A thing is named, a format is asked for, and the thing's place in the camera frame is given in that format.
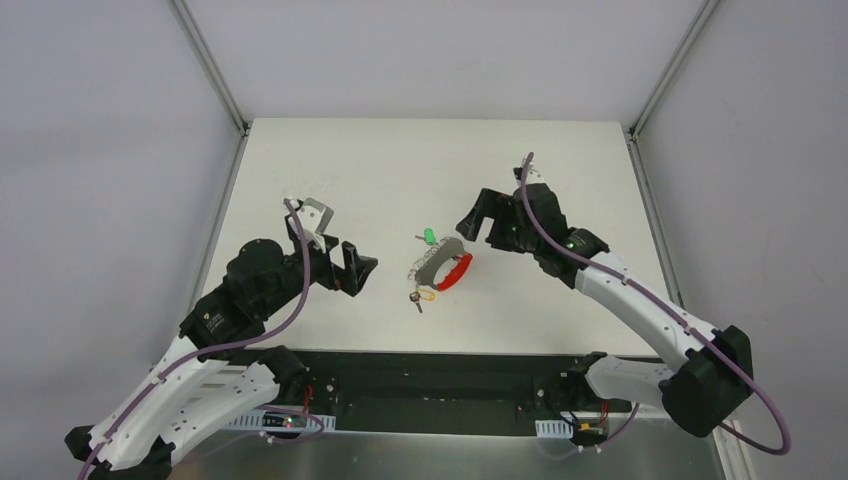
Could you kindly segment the key with green tag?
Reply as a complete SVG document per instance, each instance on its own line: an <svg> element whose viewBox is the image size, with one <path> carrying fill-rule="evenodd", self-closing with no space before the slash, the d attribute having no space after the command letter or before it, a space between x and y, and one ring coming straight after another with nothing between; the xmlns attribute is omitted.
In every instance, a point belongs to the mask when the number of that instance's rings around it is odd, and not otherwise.
<svg viewBox="0 0 848 480"><path fill-rule="evenodd" d="M432 228L425 228L423 230L422 234L416 235L415 238L423 241L424 243L426 243L427 245L430 245L430 246L437 244L437 237L436 237L435 232Z"/></svg>

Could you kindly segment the key with yellow tag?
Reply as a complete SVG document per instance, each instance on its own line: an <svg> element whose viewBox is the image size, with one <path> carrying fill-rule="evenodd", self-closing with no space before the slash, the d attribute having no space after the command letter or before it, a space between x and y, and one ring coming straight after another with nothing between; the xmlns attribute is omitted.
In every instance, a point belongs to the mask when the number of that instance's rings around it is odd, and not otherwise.
<svg viewBox="0 0 848 480"><path fill-rule="evenodd" d="M433 302L435 299L436 293L427 289L416 289L409 294L409 300L419 313L423 313L423 302Z"/></svg>

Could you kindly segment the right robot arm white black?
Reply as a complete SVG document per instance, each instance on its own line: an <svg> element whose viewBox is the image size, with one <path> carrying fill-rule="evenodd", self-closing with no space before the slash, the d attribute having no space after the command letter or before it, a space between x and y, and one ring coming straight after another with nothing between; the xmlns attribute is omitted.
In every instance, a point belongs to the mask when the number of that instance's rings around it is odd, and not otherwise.
<svg viewBox="0 0 848 480"><path fill-rule="evenodd" d="M607 398L661 407L684 431L705 437L751 394L739 373L753 373L751 342L738 327L719 330L666 300L653 302L625 279L626 268L607 243L568 224L545 184L506 194L484 188L455 229L475 241L483 221L492 248L533 256L541 270L593 299L642 338L661 367L593 353L567 384L583 410Z"/></svg>

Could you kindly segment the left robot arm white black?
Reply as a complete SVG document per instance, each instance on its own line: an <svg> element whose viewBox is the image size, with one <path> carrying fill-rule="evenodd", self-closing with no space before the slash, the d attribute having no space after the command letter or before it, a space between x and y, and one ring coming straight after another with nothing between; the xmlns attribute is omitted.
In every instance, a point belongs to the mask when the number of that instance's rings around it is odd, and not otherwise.
<svg viewBox="0 0 848 480"><path fill-rule="evenodd" d="M96 425L73 428L65 443L82 461L82 479L165 479L193 448L231 420L278 401L305 403L306 367L285 346L255 351L237 378L198 401L193 392L268 337L266 321L292 300L302 311L310 286L354 297L376 269L377 259L359 255L332 237L344 263L312 245L283 252L271 239L243 245L221 284L197 301L168 350L135 392Z"/></svg>

